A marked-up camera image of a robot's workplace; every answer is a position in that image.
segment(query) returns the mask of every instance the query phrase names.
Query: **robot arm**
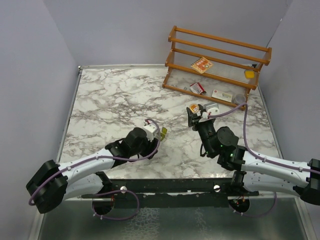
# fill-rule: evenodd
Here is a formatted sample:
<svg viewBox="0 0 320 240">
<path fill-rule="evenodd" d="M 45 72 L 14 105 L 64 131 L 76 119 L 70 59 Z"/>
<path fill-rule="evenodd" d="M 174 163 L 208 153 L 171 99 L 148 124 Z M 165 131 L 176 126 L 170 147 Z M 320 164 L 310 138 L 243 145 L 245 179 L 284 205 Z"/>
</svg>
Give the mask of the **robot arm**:
<svg viewBox="0 0 320 240">
<path fill-rule="evenodd" d="M 199 105 L 197 111 L 187 107 L 188 126 L 198 131 L 208 158 L 218 157 L 217 163 L 234 171 L 233 179 L 249 192 L 282 192 L 310 204 L 320 205 L 320 161 L 293 162 L 254 152 L 238 145 L 239 138 L 227 127 L 217 131 L 215 118 L 210 118 L 214 104 Z"/>
<path fill-rule="evenodd" d="M 124 139 L 109 143 L 90 156 L 60 164 L 53 160 L 45 162 L 26 185 L 29 194 L 34 195 L 31 204 L 40 213 L 47 213 L 62 200 L 99 193 L 104 187 L 101 178 L 105 177 L 99 171 L 136 161 L 129 159 L 135 155 L 151 159 L 158 152 L 159 139 L 155 137 L 158 132 L 159 127 L 154 124 L 135 127 Z"/>
</svg>

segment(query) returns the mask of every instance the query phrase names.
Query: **marble surface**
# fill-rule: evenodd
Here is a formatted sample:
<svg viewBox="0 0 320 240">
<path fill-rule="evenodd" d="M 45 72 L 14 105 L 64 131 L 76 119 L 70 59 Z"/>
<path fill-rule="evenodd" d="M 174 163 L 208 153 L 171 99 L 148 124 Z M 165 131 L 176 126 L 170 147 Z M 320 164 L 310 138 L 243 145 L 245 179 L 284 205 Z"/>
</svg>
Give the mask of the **marble surface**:
<svg viewBox="0 0 320 240">
<path fill-rule="evenodd" d="M 151 160 L 117 166 L 110 178 L 226 178 L 233 173 L 217 164 L 217 158 L 200 157 L 201 140 L 188 128 L 186 107 L 209 101 L 162 88 L 167 68 L 84 69 L 70 117 L 60 162 L 93 154 L 106 144 L 125 137 L 134 127 L 152 118 L 168 133 Z M 208 94 L 212 89 L 237 94 L 242 88 L 201 76 L 173 71 L 168 84 L 185 87 L 200 82 Z M 275 140 L 260 93 L 251 91 L 248 100 L 247 139 L 258 152 L 278 157 Z M 219 105 L 220 112 L 231 108 Z M 228 126 L 243 141 L 244 112 L 215 121 L 215 128 Z"/>
</svg>

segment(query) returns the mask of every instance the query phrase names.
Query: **wall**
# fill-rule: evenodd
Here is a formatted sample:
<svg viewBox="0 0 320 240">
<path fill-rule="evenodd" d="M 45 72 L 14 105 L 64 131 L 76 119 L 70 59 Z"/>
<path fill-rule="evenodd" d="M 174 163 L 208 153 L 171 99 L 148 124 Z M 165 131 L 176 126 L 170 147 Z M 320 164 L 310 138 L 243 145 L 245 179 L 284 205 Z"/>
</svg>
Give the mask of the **wall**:
<svg viewBox="0 0 320 240">
<path fill-rule="evenodd" d="M 41 0 L 0 8 L 0 239 L 27 239 L 26 183 L 57 155 L 77 65 Z"/>
<path fill-rule="evenodd" d="M 260 86 L 283 156 L 320 160 L 320 1 L 294 0 L 276 30 Z M 320 206 L 309 205 L 318 238 Z"/>
<path fill-rule="evenodd" d="M 168 35 L 174 25 L 266 46 L 291 1 L 44 0 L 44 3 L 77 63 L 106 65 L 164 64 L 170 50 Z"/>
</svg>

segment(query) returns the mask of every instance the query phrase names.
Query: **wooden rack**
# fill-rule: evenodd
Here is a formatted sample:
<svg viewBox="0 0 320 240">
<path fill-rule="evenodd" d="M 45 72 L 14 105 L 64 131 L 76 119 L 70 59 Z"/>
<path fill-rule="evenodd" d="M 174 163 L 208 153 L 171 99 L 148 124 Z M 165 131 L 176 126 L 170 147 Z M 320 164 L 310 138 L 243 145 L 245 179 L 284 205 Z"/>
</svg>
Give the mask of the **wooden rack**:
<svg viewBox="0 0 320 240">
<path fill-rule="evenodd" d="M 253 56 L 249 56 L 249 55 L 245 55 L 245 54 L 241 54 L 241 53 L 237 53 L 237 52 L 233 52 L 233 51 L 229 51 L 229 50 L 216 48 L 213 46 L 208 46 L 208 45 L 204 45 L 204 44 L 200 44 L 200 43 L 196 43 L 196 42 L 192 42 L 192 41 L 188 41 L 188 40 L 183 40 L 183 39 L 176 38 L 177 32 L 185 33 L 188 35 L 194 35 L 194 36 L 198 36 L 198 37 L 202 37 L 202 38 L 206 38 L 206 39 L 216 40 L 216 41 L 224 42 L 227 44 L 238 45 L 241 47 L 250 48 L 250 49 L 257 50 L 257 51 L 262 51 L 262 52 L 265 52 L 265 54 L 264 54 L 263 58 L 258 58 L 258 57 L 253 57 Z M 245 97 L 246 97 L 246 102 L 247 102 L 250 90 L 255 90 L 258 86 L 259 74 L 260 74 L 260 71 L 261 71 L 263 65 L 267 66 L 271 60 L 271 53 L 272 53 L 271 47 L 266 48 L 266 47 L 262 47 L 262 46 L 257 46 L 257 45 L 253 45 L 253 44 L 249 44 L 249 43 L 245 43 L 245 42 L 240 42 L 240 41 L 235 41 L 235 40 L 231 40 L 231 39 L 227 39 L 227 38 L 223 38 L 223 37 L 219 37 L 219 36 L 214 36 L 214 35 L 210 35 L 210 34 L 206 34 L 206 33 L 183 29 L 183 28 L 179 28 L 177 26 L 174 26 L 172 28 L 170 35 L 168 37 L 168 41 L 171 42 L 172 44 L 171 44 L 170 53 L 165 61 L 165 66 L 168 67 L 168 72 L 167 72 L 167 75 L 163 81 L 162 87 L 167 88 L 167 89 L 171 89 L 171 90 L 175 90 L 175 91 L 179 91 L 179 92 L 189 94 L 192 96 L 196 96 L 199 98 L 207 99 L 207 100 L 210 100 L 213 102 L 225 104 L 225 105 L 231 106 L 231 107 L 235 107 L 237 105 L 232 102 L 224 101 L 224 100 L 217 99 L 217 98 L 214 98 L 211 96 L 196 94 L 196 93 L 188 91 L 188 90 L 184 90 L 184 89 L 180 89 L 175 86 L 168 85 L 167 82 L 170 78 L 172 70 L 176 69 L 176 70 L 184 71 L 187 73 L 203 76 L 206 78 L 215 79 L 215 80 L 218 80 L 218 81 L 221 81 L 224 83 L 243 87 L 243 88 L 245 88 Z M 176 48 L 176 43 L 182 44 L 182 45 L 187 45 L 187 46 L 192 46 L 192 47 L 196 47 L 196 48 L 200 48 L 200 49 L 205 49 L 205 50 L 208 50 L 208 52 L 213 51 L 216 53 L 249 60 L 251 62 L 257 63 L 257 65 L 256 65 L 256 67 L 242 65 L 242 64 L 235 63 L 232 61 L 227 61 L 227 60 L 219 59 L 216 57 L 211 57 L 209 55 L 203 55 L 200 53 L 196 53 L 196 52 L 192 52 L 192 51 L 188 51 L 188 50 L 184 50 L 184 49 L 179 49 L 179 48 Z M 179 54 L 179 55 L 182 54 L 182 55 L 185 55 L 186 57 L 188 56 L 187 57 L 188 59 L 190 59 L 190 56 L 191 56 L 191 59 L 194 58 L 193 62 L 195 62 L 198 58 L 204 57 L 204 58 L 210 60 L 211 62 L 214 62 L 213 64 L 215 65 L 215 70 L 212 67 L 211 69 L 209 69 L 205 73 L 199 73 L 196 70 L 194 70 L 193 68 L 191 68 L 192 61 L 184 62 L 184 63 L 175 61 L 175 56 L 177 54 Z M 234 77 L 231 79 L 230 77 L 226 77 L 223 74 L 219 74 L 219 71 L 218 71 L 219 67 L 222 67 L 222 68 L 228 67 L 233 72 L 239 73 L 239 74 L 236 74 L 236 77 L 235 77 L 235 75 L 233 75 Z M 254 78 L 246 79 L 245 75 L 244 75 L 245 70 L 253 71 Z"/>
</svg>

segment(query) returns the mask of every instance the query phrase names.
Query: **metal frame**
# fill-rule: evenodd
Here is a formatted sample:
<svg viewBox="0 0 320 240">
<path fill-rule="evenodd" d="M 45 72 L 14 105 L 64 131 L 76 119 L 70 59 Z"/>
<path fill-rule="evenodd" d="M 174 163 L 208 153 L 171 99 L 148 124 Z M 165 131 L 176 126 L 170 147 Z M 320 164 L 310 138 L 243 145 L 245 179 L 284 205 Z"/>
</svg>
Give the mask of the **metal frame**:
<svg viewBox="0 0 320 240">
<path fill-rule="evenodd" d="M 77 78 L 77 82 L 76 82 L 76 88 L 75 88 L 75 91 L 74 91 L 73 96 L 72 96 L 72 103 L 71 103 L 71 106 L 70 106 L 70 109 L 69 109 L 69 113 L 68 113 L 68 116 L 67 116 L 65 128 L 64 128 L 64 131 L 63 131 L 63 135 L 62 135 L 62 139 L 61 139 L 61 142 L 60 142 L 60 147 L 59 147 L 59 151 L 58 151 L 58 155 L 57 155 L 57 159 L 56 159 L 57 161 L 60 160 L 60 157 L 61 157 L 61 154 L 62 154 L 62 150 L 63 150 L 65 138 L 66 138 L 66 134 L 67 134 L 67 131 L 68 131 L 69 120 L 70 120 L 70 117 L 71 117 L 71 114 L 72 114 L 72 110 L 73 110 L 73 107 L 74 107 L 74 104 L 75 104 L 78 87 L 79 87 L 79 84 L 80 84 L 82 70 L 84 70 L 84 69 L 117 69 L 117 68 L 120 68 L 120 69 L 133 69 L 133 68 L 137 68 L 137 67 L 148 69 L 148 68 L 164 68 L 165 66 L 163 64 L 122 64 L 122 65 L 79 66 L 79 74 L 78 74 L 78 78 Z M 281 158 L 283 158 L 283 154 L 281 152 L 281 149 L 280 149 L 280 146 L 279 146 L 279 143 L 277 141 L 277 137 L 275 135 L 275 131 L 274 131 L 274 128 L 273 128 L 273 124 L 272 124 L 272 121 L 271 121 L 270 112 L 269 112 L 269 109 L 268 109 L 268 107 L 266 105 L 266 101 L 265 101 L 264 95 L 263 95 L 259 85 L 258 85 L 258 90 L 259 90 L 259 93 L 261 95 L 262 103 L 263 103 L 263 106 L 265 108 L 265 112 L 266 112 L 267 118 L 269 120 L 270 128 L 271 128 L 271 131 L 272 131 L 272 135 L 273 135 L 273 138 L 274 138 L 275 145 L 277 147 L 279 156 Z M 284 193 L 278 193 L 277 196 L 278 196 L 278 198 L 292 198 L 291 195 L 284 194 Z M 268 199 L 268 198 L 273 198 L 273 197 L 274 197 L 274 194 L 271 193 L 271 192 L 260 192 L 259 196 L 251 196 L 250 198 Z M 303 202 L 299 198 L 297 198 L 297 197 L 294 197 L 294 198 L 295 198 L 296 206 L 297 206 L 297 209 L 298 209 L 301 221 L 302 221 L 302 225 L 303 225 L 303 228 L 304 228 L 304 231 L 306 233 L 306 236 L 307 236 L 308 240 L 317 240 L 317 236 L 316 236 L 316 233 L 315 233 L 315 230 L 314 230 L 314 227 L 313 227 L 313 224 L 312 224 L 312 221 L 311 221 L 308 209 L 307 209 L 307 205 L 305 204 L 305 202 Z M 94 200 L 95 201 L 104 201 L 106 199 L 108 199 L 108 198 L 95 198 Z M 81 199 L 81 198 L 78 198 L 78 197 L 69 199 L 69 201 L 91 201 L 91 200 L 92 199 L 90 199 L 90 198 Z M 29 234 L 28 240 L 36 240 L 36 239 L 39 238 L 43 219 L 44 219 L 44 215 L 40 214 L 38 211 L 36 211 L 34 219 L 33 219 L 33 223 L 32 223 L 32 226 L 31 226 L 31 230 L 30 230 L 30 234 Z"/>
</svg>

